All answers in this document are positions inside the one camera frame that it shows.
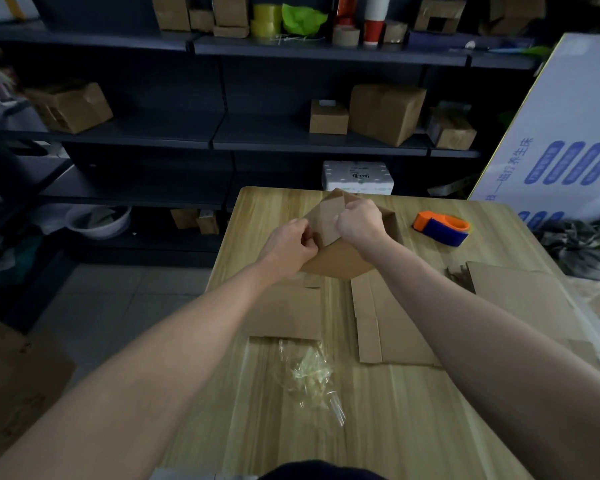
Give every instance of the left hand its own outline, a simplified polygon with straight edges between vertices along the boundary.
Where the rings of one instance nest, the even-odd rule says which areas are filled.
[[[290,278],[304,263],[318,254],[307,219],[293,219],[275,229],[262,248],[256,263],[272,283]]]

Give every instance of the orange and blue object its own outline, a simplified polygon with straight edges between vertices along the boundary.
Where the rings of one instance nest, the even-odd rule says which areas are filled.
[[[446,214],[436,214],[430,210],[418,212],[413,228],[442,244],[455,248],[462,244],[471,232],[469,222]]]

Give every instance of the wooden table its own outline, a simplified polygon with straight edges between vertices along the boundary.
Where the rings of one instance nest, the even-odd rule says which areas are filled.
[[[252,263],[269,233],[305,215],[326,193],[246,187],[240,192],[209,288]],[[560,276],[600,356],[600,323],[512,209],[498,203],[369,196],[394,209],[404,245],[441,273],[466,261]],[[412,230],[418,211],[469,221],[460,248]],[[263,474],[320,458],[390,479],[524,479],[530,476],[465,401],[444,371],[363,365],[349,282],[322,279],[324,345],[336,364],[346,423],[323,430],[276,382],[277,341],[238,336],[174,436],[161,466],[197,473]]]

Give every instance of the hand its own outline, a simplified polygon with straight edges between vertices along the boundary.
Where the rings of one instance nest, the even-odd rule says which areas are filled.
[[[290,278],[304,263],[318,254],[307,219],[293,219],[275,229],[260,251],[257,263],[271,283]]]
[[[344,211],[336,217],[336,229],[345,241],[353,244],[363,255],[388,237],[382,214],[369,199],[349,202]]]

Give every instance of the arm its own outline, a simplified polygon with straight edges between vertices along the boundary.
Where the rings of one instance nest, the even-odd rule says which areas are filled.
[[[0,479],[149,478],[257,297],[317,253],[306,219],[256,263],[142,334],[63,396],[0,458]]]
[[[600,373],[435,271],[384,231],[370,200],[343,238],[380,271],[449,377],[537,479],[600,479]]]

